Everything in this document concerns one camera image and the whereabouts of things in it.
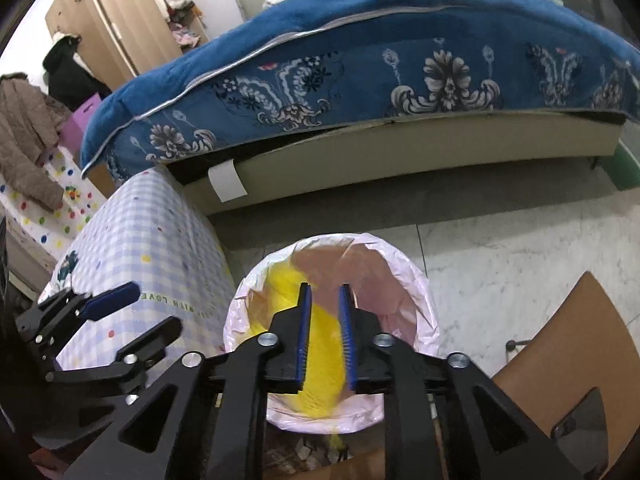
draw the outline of trash bin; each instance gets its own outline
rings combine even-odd
[[[320,305],[337,317],[338,288],[349,283],[356,307],[377,314],[383,331],[418,352],[437,355],[440,332],[427,277],[401,251],[371,234],[319,235],[266,256],[242,280],[231,301],[223,332],[226,351],[256,332],[256,319],[258,326],[269,327],[268,275],[284,263],[312,285],[314,308]],[[353,433],[383,416],[382,395],[355,396],[346,388],[330,416],[311,418],[277,394],[270,394],[267,405],[269,422],[299,433]]]

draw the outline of wardrobe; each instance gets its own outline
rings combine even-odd
[[[46,22],[82,38],[78,54],[111,90],[184,53],[154,0],[55,0]],[[193,9],[182,23],[208,41]]]

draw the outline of brown chair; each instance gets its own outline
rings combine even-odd
[[[618,311],[590,272],[494,381],[548,435],[592,388],[599,388],[609,468],[640,427],[640,357]]]

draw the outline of blue blanket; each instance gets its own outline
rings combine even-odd
[[[638,51],[547,0],[286,0],[109,96],[83,174],[397,115],[613,110],[638,118]]]

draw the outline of brown jacket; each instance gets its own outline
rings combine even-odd
[[[58,143],[71,112],[32,86],[22,73],[0,78],[0,173],[16,191],[53,211],[64,190],[36,166]]]

